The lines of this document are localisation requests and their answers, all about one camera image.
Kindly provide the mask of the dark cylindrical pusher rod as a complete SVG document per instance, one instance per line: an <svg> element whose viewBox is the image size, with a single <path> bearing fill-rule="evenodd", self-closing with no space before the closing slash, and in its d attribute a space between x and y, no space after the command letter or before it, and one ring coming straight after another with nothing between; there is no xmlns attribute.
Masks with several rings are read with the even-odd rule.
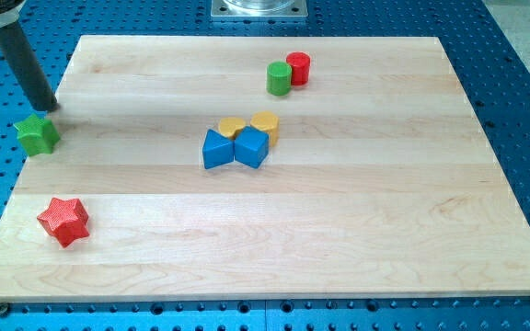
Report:
<svg viewBox="0 0 530 331"><path fill-rule="evenodd" d="M0 50L32 108L55 110L56 96L17 20L0 28Z"/></svg>

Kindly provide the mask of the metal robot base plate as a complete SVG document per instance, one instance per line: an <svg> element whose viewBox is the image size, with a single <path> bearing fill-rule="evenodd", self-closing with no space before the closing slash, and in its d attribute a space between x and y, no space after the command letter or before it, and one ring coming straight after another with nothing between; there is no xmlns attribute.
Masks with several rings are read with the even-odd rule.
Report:
<svg viewBox="0 0 530 331"><path fill-rule="evenodd" d="M213 0L211 17L307 17L306 0Z"/></svg>

